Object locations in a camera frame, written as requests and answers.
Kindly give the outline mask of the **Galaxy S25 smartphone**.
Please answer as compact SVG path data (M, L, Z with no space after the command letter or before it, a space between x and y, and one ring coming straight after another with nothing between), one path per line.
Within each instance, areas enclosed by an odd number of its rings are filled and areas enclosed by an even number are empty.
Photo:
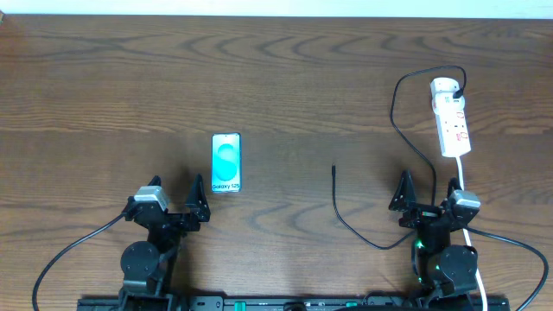
M237 193L242 188L241 135L212 136L212 186L216 194Z

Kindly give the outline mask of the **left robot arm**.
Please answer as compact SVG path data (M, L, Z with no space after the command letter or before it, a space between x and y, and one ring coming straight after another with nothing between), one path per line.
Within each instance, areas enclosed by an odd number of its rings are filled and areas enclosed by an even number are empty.
M118 310L180 310L187 301L170 292L181 239L210 220L203 178L196 175L185 202L186 213L171 213L162 181L155 176L128 199L124 218L148 230L148 237L129 245L120 259L124 273Z

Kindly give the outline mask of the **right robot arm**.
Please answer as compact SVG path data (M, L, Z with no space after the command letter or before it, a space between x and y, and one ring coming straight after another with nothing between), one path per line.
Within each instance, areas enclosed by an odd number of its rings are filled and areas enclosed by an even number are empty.
M411 262L421 288L410 294L406 305L429 308L443 298L465 295L478 288L477 250L452 244L450 237L451 232L463 229L480 211L476 194L463 190L453 178L448 184L448 197L439 206L419 203L410 172L405 170L389 209L402 214L398 221L401 227L416 232Z

